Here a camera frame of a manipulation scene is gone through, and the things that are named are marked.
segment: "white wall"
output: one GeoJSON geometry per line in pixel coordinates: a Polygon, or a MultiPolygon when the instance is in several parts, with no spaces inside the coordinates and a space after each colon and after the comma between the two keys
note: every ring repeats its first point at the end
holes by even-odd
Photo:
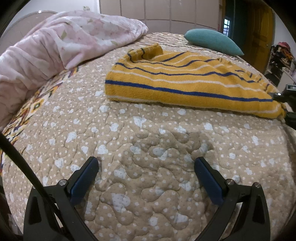
{"type": "Polygon", "coordinates": [[[291,48],[291,53],[296,58],[296,43],[283,21],[275,13],[274,44],[277,44],[278,42],[287,42],[291,48]]]}
{"type": "Polygon", "coordinates": [[[83,6],[89,6],[92,12],[100,12],[99,0],[31,0],[14,16],[6,29],[21,17],[38,10],[62,12],[83,10],[83,6]]]}

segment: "black cable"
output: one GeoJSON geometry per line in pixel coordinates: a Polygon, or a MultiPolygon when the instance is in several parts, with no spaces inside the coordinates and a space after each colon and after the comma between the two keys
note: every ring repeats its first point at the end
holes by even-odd
{"type": "Polygon", "coordinates": [[[40,193],[40,195],[47,201],[56,216],[62,220],[61,212],[54,204],[50,196],[45,191],[43,185],[30,168],[28,163],[22,157],[22,155],[15,149],[15,147],[6,139],[6,137],[0,131],[0,148],[9,156],[9,158],[19,167],[19,169],[25,174],[25,176],[32,183],[33,187],[40,193]]]}

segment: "pink blanket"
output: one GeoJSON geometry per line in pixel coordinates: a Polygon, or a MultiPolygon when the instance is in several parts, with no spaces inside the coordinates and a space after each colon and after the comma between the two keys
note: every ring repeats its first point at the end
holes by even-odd
{"type": "Polygon", "coordinates": [[[48,79],[145,35],[135,19],[90,11],[61,12],[0,56],[0,129],[48,79]]]}

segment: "blue gripper pad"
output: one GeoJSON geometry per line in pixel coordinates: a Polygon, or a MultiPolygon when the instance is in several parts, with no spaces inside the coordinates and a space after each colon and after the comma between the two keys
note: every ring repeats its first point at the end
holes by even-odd
{"type": "Polygon", "coordinates": [[[83,169],[82,173],[80,174],[79,178],[74,183],[70,191],[70,194],[71,194],[70,203],[73,206],[78,205],[79,203],[82,202],[82,199],[84,198],[88,188],[90,187],[91,183],[94,181],[99,171],[98,159],[95,157],[92,157],[92,159],[89,161],[86,167],[84,165],[81,168],[83,169]]]}
{"type": "Polygon", "coordinates": [[[200,160],[197,158],[194,162],[194,171],[198,179],[201,181],[204,186],[207,194],[209,195],[211,201],[215,205],[222,205],[223,203],[223,193],[222,188],[216,182],[212,174],[200,160]]]}

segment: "quilted bedspread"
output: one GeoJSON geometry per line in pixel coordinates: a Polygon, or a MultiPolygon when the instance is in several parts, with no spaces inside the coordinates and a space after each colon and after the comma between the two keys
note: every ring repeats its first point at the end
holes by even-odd
{"type": "MultiPolygon", "coordinates": [[[[187,45],[181,35],[149,34],[76,68],[75,74],[55,79],[50,98],[45,95],[32,102],[24,115],[35,114],[15,119],[6,134],[44,186],[68,179],[88,157],[101,157],[96,181],[77,206],[99,240],[194,240],[217,208],[193,171],[193,160],[199,156],[225,178],[262,184],[275,237],[294,205],[296,191],[280,121],[106,98],[105,75],[112,65],[130,49],[155,42],[165,50],[223,57],[258,74],[238,57],[187,45]],[[11,127],[20,119],[15,137],[11,127]]],[[[32,185],[8,157],[2,156],[2,165],[8,204],[22,230],[32,185]]]]}

